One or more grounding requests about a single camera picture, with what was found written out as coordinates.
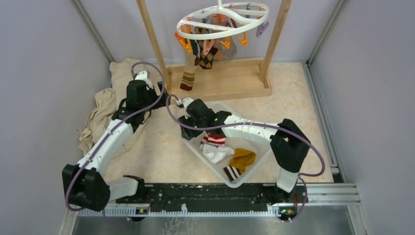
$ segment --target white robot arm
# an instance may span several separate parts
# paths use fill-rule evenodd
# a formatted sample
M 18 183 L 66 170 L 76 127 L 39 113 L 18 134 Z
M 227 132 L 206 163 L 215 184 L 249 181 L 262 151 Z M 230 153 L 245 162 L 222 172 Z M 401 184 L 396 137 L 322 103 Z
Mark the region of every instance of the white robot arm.
M 167 95 L 167 93 L 163 94 L 162 99 L 151 109 L 164 107 Z M 62 179 L 65 195 L 69 194 L 68 203 L 98 212 L 110 201 L 143 193 L 144 190 L 140 187 L 144 187 L 144 180 L 139 177 L 124 176 L 121 179 L 105 182 L 103 176 L 122 145 L 134 134 L 138 126 L 144 124 L 145 112 L 128 118 L 125 122 L 123 119 L 135 111 L 148 107 L 158 97 L 149 79 L 149 73 L 141 71 L 136 74 L 134 80 L 127 86 L 127 97 L 119 104 L 118 110 L 112 116 L 113 120 L 102 137 L 76 165 L 68 164 L 63 169 Z M 76 177 L 81 166 L 85 164 L 86 166 Z

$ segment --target white circular hanger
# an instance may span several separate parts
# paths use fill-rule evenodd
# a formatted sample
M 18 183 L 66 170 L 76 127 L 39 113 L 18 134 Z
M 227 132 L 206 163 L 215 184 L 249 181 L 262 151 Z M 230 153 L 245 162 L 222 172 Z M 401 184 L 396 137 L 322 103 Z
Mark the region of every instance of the white circular hanger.
M 235 9 L 235 6 L 247 6 L 249 4 L 252 8 L 258 8 L 258 10 L 246 10 L 246 9 Z M 267 5 L 258 2 L 235 2 L 227 3 L 222 5 L 222 0 L 218 0 L 218 5 L 207 7 L 199 11 L 195 11 L 183 19 L 181 19 L 176 26 L 177 33 L 187 39 L 192 40 L 210 40 L 217 38 L 225 38 L 239 33 L 246 32 L 250 29 L 260 26 L 262 23 L 266 22 L 268 19 L 269 8 Z M 191 21 L 194 19 L 203 19 L 209 15 L 221 14 L 227 16 L 229 19 L 233 19 L 239 24 L 242 24 L 241 27 L 225 27 L 220 25 L 214 25 L 209 23 L 201 23 Z M 220 32 L 210 33 L 210 34 L 191 34 L 189 32 L 182 32 L 180 29 L 182 25 L 189 25 L 201 28 L 207 28 L 210 30 L 217 30 Z

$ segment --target cable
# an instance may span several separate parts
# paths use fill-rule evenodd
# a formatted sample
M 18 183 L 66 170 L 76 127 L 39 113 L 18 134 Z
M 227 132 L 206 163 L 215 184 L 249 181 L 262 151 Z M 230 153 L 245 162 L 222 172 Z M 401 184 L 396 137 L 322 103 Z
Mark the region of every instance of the cable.
M 74 211 L 74 212 L 77 212 L 77 211 L 80 211 L 80 210 L 83 210 L 84 208 L 73 208 L 73 207 L 71 207 L 70 206 L 70 204 L 69 204 L 69 194 L 70 194 L 70 192 L 72 191 L 72 188 L 73 188 L 73 185 L 75 184 L 75 181 L 78 179 L 78 177 L 79 177 L 79 175 L 82 173 L 82 171 L 85 169 L 85 167 L 93 160 L 93 158 L 95 157 L 95 155 L 96 155 L 96 153 L 98 152 L 98 150 L 102 147 L 102 145 L 105 143 L 105 141 L 108 139 L 108 137 L 112 134 L 112 132 L 114 132 L 121 124 L 123 124 L 123 123 L 125 123 L 125 121 L 126 120 L 128 120 L 128 119 L 130 119 L 131 117 L 133 117 L 133 116 L 135 116 L 135 115 L 137 115 L 137 114 L 139 114 L 139 113 L 141 113 L 141 112 L 143 112 L 143 111 L 147 111 L 147 110 L 149 110 L 149 109 L 151 109 L 153 106 L 155 106 L 160 100 L 161 100 L 161 97 L 163 96 L 163 93 L 165 92 L 165 81 L 164 81 L 164 76 L 163 76 L 163 73 L 160 71 L 160 69 L 159 68 L 157 68 L 154 64 L 151 64 L 151 63 L 148 63 L 148 62 L 144 62 L 144 61 L 140 61 L 140 62 L 137 62 L 137 63 L 135 63 L 135 64 L 133 64 L 132 65 L 132 67 L 131 67 L 131 71 L 132 71 L 132 74 L 134 74 L 134 67 L 135 66 L 137 66 L 137 65 L 140 65 L 140 64 L 143 64 L 143 65 L 150 65 L 150 66 L 152 66 L 153 68 L 155 68 L 156 70 L 157 70 L 157 72 L 160 74 L 160 76 L 161 76 L 161 81 L 162 81 L 162 89 L 161 89 L 161 92 L 160 92 L 160 95 L 159 95 L 159 97 L 156 99 L 156 101 L 154 101 L 154 103 L 152 103 L 152 104 L 150 104 L 149 106 L 147 106 L 147 107 L 145 107 L 145 108 L 142 108 L 142 109 L 140 109 L 140 110 L 138 110 L 138 111 L 136 111 L 136 112 L 134 112 L 134 113 L 132 113 L 132 114 L 130 114 L 130 115 L 128 115 L 126 118 L 124 118 L 123 120 L 121 120 L 117 125 L 115 125 L 111 130 L 110 130 L 110 132 L 109 133 L 107 133 L 105 136 L 104 136 L 104 138 L 102 139 L 102 141 L 97 145 L 97 147 L 95 148 L 95 150 L 92 152 L 92 154 L 91 154 L 91 156 L 88 158 L 88 161 L 86 161 L 82 166 L 81 166 L 81 168 L 77 171 L 77 173 L 74 175 L 74 177 L 73 177 L 73 179 L 72 179 L 72 181 L 70 182 L 70 184 L 69 184 L 69 187 L 68 187 L 68 190 L 67 190 L 67 192 L 66 192 L 66 194 L 65 194 L 65 205 L 66 205 L 66 207 L 68 208 L 68 210 L 70 210 L 70 211 Z
M 104 217 L 104 219 L 107 221 L 107 223 L 111 224 L 112 226 L 116 226 L 116 227 L 124 227 L 124 226 L 126 226 L 126 225 L 128 225 L 128 224 L 130 224 L 130 223 L 131 223 L 131 219 L 129 219 L 129 218 L 127 218 L 127 222 L 125 222 L 125 223 L 121 223 L 121 224 L 117 224 L 117 223 L 111 222 L 111 221 L 108 219 L 108 217 L 105 215 L 105 209 L 103 209 L 103 210 L 102 210 L 102 216 L 103 216 L 103 217 Z
M 150 110 L 150 113 L 148 114 L 148 117 L 143 121 L 142 124 L 144 124 L 150 117 L 151 117 L 151 110 Z
M 186 124 L 181 123 L 179 120 L 177 120 L 177 118 L 174 117 L 174 115 L 171 113 L 171 110 L 169 108 L 171 97 L 174 97 L 176 100 L 179 100 L 179 98 L 176 95 L 169 94 L 168 97 L 167 97 L 167 99 L 166 99 L 166 108 L 167 108 L 167 111 L 168 111 L 169 115 L 180 126 L 182 126 L 184 128 L 187 128 L 187 129 L 190 129 L 190 130 L 194 130 L 194 131 L 209 131 L 209 130 L 215 130 L 215 129 L 224 128 L 224 127 L 239 126 L 239 125 L 244 125 L 244 124 L 251 124 L 251 125 L 254 125 L 254 126 L 261 126 L 261 127 L 273 128 L 273 129 L 277 129 L 279 131 L 283 131 L 283 132 L 285 132 L 287 134 L 290 134 L 290 135 L 294 136 L 295 138 L 299 139 L 300 141 L 304 142 L 307 146 L 309 146 L 316 153 L 316 155 L 319 157 L 320 162 L 322 164 L 322 169 L 321 169 L 321 171 L 319 173 L 316 173 L 316 174 L 299 173 L 298 175 L 299 176 L 302 176 L 302 175 L 303 176 L 312 176 L 312 177 L 317 177 L 317 176 L 323 175 L 324 170 L 325 170 L 325 163 L 324 163 L 323 156 L 321 155 L 321 153 L 308 140 L 306 140 L 305 138 L 301 137 L 300 135 L 298 135 L 298 134 L 296 134 L 296 133 L 294 133 L 294 132 L 292 132 L 290 130 L 287 130 L 285 128 L 279 127 L 279 126 L 271 126 L 271 125 L 267 125 L 267 124 L 254 123 L 254 122 L 236 122 L 236 123 L 231 123 L 231 124 L 225 124 L 225 125 L 219 125 L 219 126 L 213 126 L 213 127 L 202 127 L 202 128 L 200 128 L 200 127 L 195 128 L 195 127 L 192 127 L 192 126 L 188 126 Z
M 297 205 L 298 205 L 298 197 L 297 195 L 294 195 L 294 209 L 297 209 Z
M 305 195 L 304 195 L 304 201 L 302 202 L 302 205 L 301 205 L 299 211 L 297 212 L 296 216 L 294 216 L 294 218 L 291 219 L 291 222 L 294 222 L 294 220 L 296 220 L 298 218 L 298 216 L 301 214 L 302 210 L 304 209 L 304 205 L 307 202 L 307 197 L 308 197 L 307 185 L 306 185 L 305 181 L 300 176 L 298 177 L 298 179 L 301 180 L 301 182 L 304 184 Z

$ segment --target clear plastic bin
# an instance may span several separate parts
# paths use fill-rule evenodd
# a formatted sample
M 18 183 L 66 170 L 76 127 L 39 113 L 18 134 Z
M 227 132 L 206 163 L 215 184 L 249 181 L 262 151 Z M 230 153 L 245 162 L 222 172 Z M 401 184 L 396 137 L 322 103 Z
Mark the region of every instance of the clear plastic bin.
M 229 106 L 224 104 L 223 102 L 215 102 L 212 105 L 209 105 L 209 107 L 214 111 L 228 111 L 231 112 L 234 115 L 238 115 L 234 110 L 232 110 Z M 254 164 L 248 166 L 246 168 L 246 171 L 238 177 L 234 181 L 230 181 L 227 177 L 225 171 L 223 168 L 228 166 L 229 161 L 231 160 L 232 156 L 227 156 L 220 162 L 213 164 L 211 163 L 204 155 L 203 151 L 199 148 L 200 147 L 200 141 L 202 140 L 203 136 L 205 136 L 206 132 L 203 132 L 201 135 L 199 135 L 196 138 L 191 139 L 190 141 L 187 141 L 183 139 L 185 144 L 204 162 L 225 184 L 227 184 L 231 188 L 237 188 L 241 186 L 249 177 L 256 171 L 258 168 L 265 162 L 267 157 L 272 155 L 272 150 L 269 145 L 262 145 L 258 144 L 256 142 L 240 139 L 240 138 L 226 138 L 225 146 L 231 147 L 233 149 L 237 148 L 243 148 L 250 150 L 254 153 L 256 153 L 256 158 Z

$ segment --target sock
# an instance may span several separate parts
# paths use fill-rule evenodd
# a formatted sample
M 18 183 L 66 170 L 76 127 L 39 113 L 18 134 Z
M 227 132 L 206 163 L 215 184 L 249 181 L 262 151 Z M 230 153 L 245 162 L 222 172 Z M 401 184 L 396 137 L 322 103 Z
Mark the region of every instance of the sock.
M 198 59 L 194 55 L 194 52 L 188 52 L 184 49 L 184 72 L 180 89 L 185 91 L 191 91 L 193 89 L 195 72 L 198 65 L 198 63 L 195 64 L 196 62 L 198 62 Z
M 200 28 L 200 27 L 195 28 L 195 34 L 208 34 L 208 33 L 209 33 L 209 30 L 207 28 Z M 214 58 L 215 54 L 218 52 L 218 48 L 216 48 L 215 46 L 212 46 L 209 53 L 207 55 L 204 55 L 202 53 L 202 51 L 203 51 L 203 40 L 197 40 L 197 44 L 199 45 L 199 48 L 200 48 L 199 66 L 201 68 L 203 68 L 204 70 L 211 69 L 212 66 L 213 66 L 213 58 Z
M 213 146 L 223 146 L 225 145 L 225 137 L 221 135 L 211 135 L 211 134 L 206 133 L 202 141 L 200 141 L 201 145 L 205 143 L 208 143 Z
M 237 148 L 232 159 L 229 161 L 229 166 L 223 168 L 230 181 L 239 178 L 246 171 L 246 167 L 255 162 L 256 153 Z
M 201 144 L 203 155 L 213 164 L 223 160 L 226 156 L 231 156 L 235 151 L 227 146 L 213 146 L 208 143 Z

